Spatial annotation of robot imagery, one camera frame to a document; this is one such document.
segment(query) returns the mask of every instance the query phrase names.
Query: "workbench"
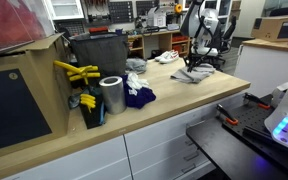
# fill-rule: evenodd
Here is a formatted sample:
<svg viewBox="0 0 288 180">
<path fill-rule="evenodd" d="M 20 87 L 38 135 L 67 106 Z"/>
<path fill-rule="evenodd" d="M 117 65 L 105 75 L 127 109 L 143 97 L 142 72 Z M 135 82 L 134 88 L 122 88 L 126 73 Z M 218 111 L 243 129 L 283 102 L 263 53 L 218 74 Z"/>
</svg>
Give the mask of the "workbench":
<svg viewBox="0 0 288 180">
<path fill-rule="evenodd" d="M 250 93 L 262 97 L 288 82 L 288 42 L 244 41 L 235 77 L 251 82 Z"/>
<path fill-rule="evenodd" d="M 156 95 L 155 101 L 140 110 L 127 108 L 118 115 L 106 114 L 106 124 L 92 129 L 86 129 L 79 109 L 71 110 L 66 136 L 0 157 L 0 178 L 185 114 L 250 86 L 247 81 L 217 71 L 199 84 L 184 84 L 171 80 L 170 75 L 182 67 L 184 61 L 181 59 L 165 65 L 148 61 L 147 71 L 139 75 L 139 78 L 148 80 Z"/>
</svg>

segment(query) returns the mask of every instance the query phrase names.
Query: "black chair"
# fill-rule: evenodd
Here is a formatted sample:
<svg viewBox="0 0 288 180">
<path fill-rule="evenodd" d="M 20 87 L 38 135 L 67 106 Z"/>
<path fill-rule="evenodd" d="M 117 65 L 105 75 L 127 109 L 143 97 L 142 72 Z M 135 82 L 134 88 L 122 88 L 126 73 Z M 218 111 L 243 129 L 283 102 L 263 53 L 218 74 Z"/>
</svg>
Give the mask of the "black chair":
<svg viewBox="0 0 288 180">
<path fill-rule="evenodd" d="M 225 64 L 226 60 L 223 59 L 222 54 L 228 53 L 231 50 L 231 36 L 236 28 L 236 16 L 232 16 L 231 25 L 226 30 L 224 35 L 222 35 L 221 27 L 218 26 L 214 35 L 213 35 L 213 42 L 211 47 L 216 48 L 218 51 L 217 56 L 207 56 L 204 62 L 207 62 L 214 66 L 219 71 L 222 71 L 220 68 L 220 64 L 218 62 L 222 62 Z"/>
<path fill-rule="evenodd" d="M 285 16 L 288 15 L 288 7 L 285 8 L 279 8 L 279 9 L 274 9 L 271 11 L 269 16 Z"/>
</svg>

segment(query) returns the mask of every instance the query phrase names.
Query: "blue cloth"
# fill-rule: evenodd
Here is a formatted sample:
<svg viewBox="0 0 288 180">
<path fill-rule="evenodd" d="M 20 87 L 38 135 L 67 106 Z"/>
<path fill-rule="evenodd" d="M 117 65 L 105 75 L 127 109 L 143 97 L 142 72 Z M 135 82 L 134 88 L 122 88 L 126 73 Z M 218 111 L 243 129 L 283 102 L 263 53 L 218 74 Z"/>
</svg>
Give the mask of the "blue cloth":
<svg viewBox="0 0 288 180">
<path fill-rule="evenodd" d="M 125 94 L 125 103 L 127 107 L 141 109 L 145 104 L 154 101 L 156 99 L 155 94 L 149 88 L 142 87 L 137 91 L 137 95 L 129 94 L 129 90 L 132 88 L 126 83 L 127 75 L 121 76 L 123 79 L 124 94 Z"/>
</svg>

